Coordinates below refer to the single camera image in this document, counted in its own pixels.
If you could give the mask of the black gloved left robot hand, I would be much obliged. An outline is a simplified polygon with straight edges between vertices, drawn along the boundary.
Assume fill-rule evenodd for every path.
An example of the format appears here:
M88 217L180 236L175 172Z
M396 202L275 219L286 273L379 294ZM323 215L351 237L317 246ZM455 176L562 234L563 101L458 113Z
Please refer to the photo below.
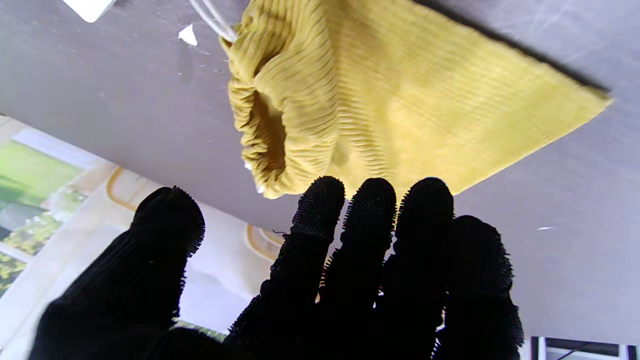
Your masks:
M259 292L219 341L176 326L187 260L205 235L197 203L160 187L44 310L30 360L518 360L524 331L496 228L455 216L436 177L397 205L368 178L314 180Z

